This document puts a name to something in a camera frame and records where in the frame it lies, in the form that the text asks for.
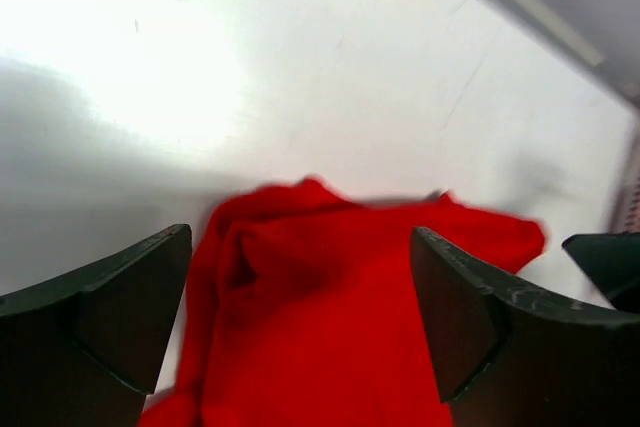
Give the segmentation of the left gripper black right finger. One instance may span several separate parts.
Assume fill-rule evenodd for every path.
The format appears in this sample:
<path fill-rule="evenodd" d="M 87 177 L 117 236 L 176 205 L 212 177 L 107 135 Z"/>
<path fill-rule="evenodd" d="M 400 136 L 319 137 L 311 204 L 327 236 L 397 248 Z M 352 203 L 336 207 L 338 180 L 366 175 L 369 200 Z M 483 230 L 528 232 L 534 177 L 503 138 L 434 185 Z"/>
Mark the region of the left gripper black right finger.
<path fill-rule="evenodd" d="M 457 426 L 635 426 L 639 311 L 549 291 L 420 227 L 411 269 Z"/>

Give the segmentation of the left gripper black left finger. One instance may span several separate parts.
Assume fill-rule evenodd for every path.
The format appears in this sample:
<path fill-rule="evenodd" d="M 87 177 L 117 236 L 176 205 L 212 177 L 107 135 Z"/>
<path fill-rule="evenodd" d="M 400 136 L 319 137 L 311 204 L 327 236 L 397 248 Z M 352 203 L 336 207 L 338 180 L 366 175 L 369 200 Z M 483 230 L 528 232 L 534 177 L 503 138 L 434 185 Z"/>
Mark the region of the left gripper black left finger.
<path fill-rule="evenodd" d="M 2 425 L 137 425 L 156 390 L 191 256 L 191 229 L 175 224 L 2 296 Z"/>

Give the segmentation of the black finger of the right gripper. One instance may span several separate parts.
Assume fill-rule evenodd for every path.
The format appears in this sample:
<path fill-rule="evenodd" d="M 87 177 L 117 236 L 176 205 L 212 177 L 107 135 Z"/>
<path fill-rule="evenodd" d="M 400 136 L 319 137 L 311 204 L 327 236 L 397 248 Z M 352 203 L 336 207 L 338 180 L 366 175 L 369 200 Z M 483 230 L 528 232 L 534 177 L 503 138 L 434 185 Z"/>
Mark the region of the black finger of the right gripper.
<path fill-rule="evenodd" d="M 616 309 L 639 311 L 639 234 L 576 234 L 562 248 Z"/>

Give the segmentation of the red t shirt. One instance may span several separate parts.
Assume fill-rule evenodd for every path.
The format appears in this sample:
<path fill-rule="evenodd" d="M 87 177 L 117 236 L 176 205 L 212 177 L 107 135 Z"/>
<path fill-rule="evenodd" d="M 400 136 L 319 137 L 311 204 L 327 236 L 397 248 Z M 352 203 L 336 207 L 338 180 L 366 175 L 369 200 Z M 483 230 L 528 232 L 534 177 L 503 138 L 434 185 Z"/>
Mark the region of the red t shirt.
<path fill-rule="evenodd" d="M 341 198 L 313 178 L 238 195 L 193 256 L 174 391 L 144 426 L 448 426 L 414 291 L 425 226 L 510 273 L 540 255 L 534 221 L 449 195 Z"/>

